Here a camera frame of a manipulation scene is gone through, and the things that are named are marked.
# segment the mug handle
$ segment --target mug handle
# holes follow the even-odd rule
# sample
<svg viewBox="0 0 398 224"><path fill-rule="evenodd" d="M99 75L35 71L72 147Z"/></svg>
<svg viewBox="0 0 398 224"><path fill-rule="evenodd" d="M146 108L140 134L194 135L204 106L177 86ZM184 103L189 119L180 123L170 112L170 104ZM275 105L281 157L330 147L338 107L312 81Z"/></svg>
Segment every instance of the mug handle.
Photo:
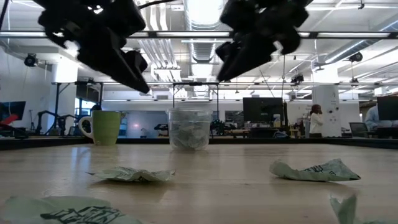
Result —
<svg viewBox="0 0 398 224"><path fill-rule="evenodd" d="M93 118L92 118L92 117L89 117L89 116L82 117L82 118L79 120L79 123L78 123L78 126L79 126L80 131L81 131L86 137L93 139L93 138L94 138L94 136L93 136L93 130L91 129L91 132L90 132L90 133L87 133L87 132L83 129L83 122L84 122L84 121L88 121L88 122L90 122L90 123L92 124L92 123L93 123Z"/></svg>

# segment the clear plastic cup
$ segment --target clear plastic cup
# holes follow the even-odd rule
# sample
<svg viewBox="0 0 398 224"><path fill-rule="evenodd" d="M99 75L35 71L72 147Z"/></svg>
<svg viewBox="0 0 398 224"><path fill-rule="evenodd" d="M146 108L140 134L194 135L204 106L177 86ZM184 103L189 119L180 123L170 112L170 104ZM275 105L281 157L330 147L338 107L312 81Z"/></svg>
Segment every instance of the clear plastic cup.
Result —
<svg viewBox="0 0 398 224"><path fill-rule="evenodd" d="M172 108L169 116L170 145L174 150L200 151L209 145L212 111Z"/></svg>

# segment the ceiling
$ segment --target ceiling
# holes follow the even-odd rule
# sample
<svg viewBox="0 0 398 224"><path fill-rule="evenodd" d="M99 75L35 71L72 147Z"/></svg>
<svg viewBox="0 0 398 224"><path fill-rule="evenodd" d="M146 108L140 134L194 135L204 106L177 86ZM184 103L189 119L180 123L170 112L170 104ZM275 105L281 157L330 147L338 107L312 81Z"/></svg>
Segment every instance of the ceiling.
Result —
<svg viewBox="0 0 398 224"><path fill-rule="evenodd" d="M366 7L359 10L359 0L314 0L308 7L307 10L310 13L310 17L300 27L301 31L378 31L380 25L386 23L386 21L398 21L398 1L396 0L364 0ZM183 9L182 1L175 1L167 5L166 18L167 27L172 31L187 30L185 21L185 12ZM149 24L151 15L150 9L145 9L147 23ZM36 5L34 2L29 0L13 0L9 6L9 13L4 20L2 25L3 30L42 30L41 26L37 24L37 18L40 16L42 8ZM157 13L157 23L160 27L159 13ZM218 30L228 30L226 26L221 26ZM190 53L190 44L186 44L189 40L184 39L171 39L171 47L174 52L175 59L178 66L181 69L180 75L183 80L192 77L192 60ZM352 42L352 40L303 40L301 46L296 52L286 56L280 56L278 53L273 55L273 61L264 64L254 70L251 70L238 79L233 79L234 82L261 82L266 79L268 82L281 82L282 76L285 75L287 82L293 75L301 73L305 77L306 82L312 81L312 70L310 62L305 60L313 60L318 55L330 54L342 46ZM40 49L43 47L54 47L58 48L55 44L47 39L3 39L3 44L9 44L9 47L23 56L23 50L26 47L35 47ZM391 65L385 72L379 72L375 75L366 76L366 73L376 72L382 67L388 66L397 61L398 52L393 49L398 46L397 40L382 40L364 50L361 53L364 55L364 59L360 63L354 63L353 69L349 62L337 62L335 65L338 67L338 76L340 81L348 82L351 77L360 76L364 74L361 82L378 82L387 80L396 81L398 80L398 65ZM141 49L141 52L146 56L146 52L142 50L139 40L129 39L125 48L128 49ZM66 53L72 57L76 54L76 47L71 46L70 50ZM219 58L215 58L212 61L211 73L206 74L207 77L216 77L218 71L222 66L222 62ZM80 77L93 77L101 82L111 81L106 75L94 72L86 66L82 65L79 69ZM145 78L150 82L164 82L162 80L154 80L150 76L150 67L147 69ZM223 86L224 89L235 89L237 86ZM268 89L268 86L239 86L240 89L247 90L248 88L263 88ZM341 89L349 90L351 87L341 87ZM125 86L107 86L108 90L128 90ZM367 86L357 93L367 93L374 89L373 86Z"/></svg>

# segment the woman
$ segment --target woman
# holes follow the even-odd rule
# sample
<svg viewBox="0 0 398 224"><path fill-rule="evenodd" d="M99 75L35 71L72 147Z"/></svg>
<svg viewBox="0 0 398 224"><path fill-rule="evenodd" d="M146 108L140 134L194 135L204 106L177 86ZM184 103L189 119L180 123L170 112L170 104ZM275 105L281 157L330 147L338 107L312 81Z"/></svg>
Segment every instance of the woman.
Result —
<svg viewBox="0 0 398 224"><path fill-rule="evenodd" d="M322 110L320 105L313 105L311 108L310 138L322 138Z"/></svg>

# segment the crumpled green paper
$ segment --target crumpled green paper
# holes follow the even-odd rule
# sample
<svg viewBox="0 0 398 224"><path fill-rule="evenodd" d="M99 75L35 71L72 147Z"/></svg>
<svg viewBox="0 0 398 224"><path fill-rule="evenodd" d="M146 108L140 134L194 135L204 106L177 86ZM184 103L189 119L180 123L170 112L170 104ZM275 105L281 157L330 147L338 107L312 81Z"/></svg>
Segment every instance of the crumpled green paper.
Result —
<svg viewBox="0 0 398 224"><path fill-rule="evenodd" d="M124 182L165 182L175 175L175 170L149 172L128 167L115 167L98 173L88 173L95 177Z"/></svg>
<svg viewBox="0 0 398 224"><path fill-rule="evenodd" d="M107 201L72 196L42 199L11 197L6 201L1 218L12 224L142 224L112 208Z"/></svg>
<svg viewBox="0 0 398 224"><path fill-rule="evenodd" d="M339 224L398 224L397 221L369 221L363 222L355 217L356 195L339 202L336 198L330 197L330 204L335 211Z"/></svg>
<svg viewBox="0 0 398 224"><path fill-rule="evenodd" d="M304 170L295 170L284 162L275 161L269 167L269 171L278 177L292 180L348 181L361 179L358 174L344 165L341 159L333 159L326 164Z"/></svg>

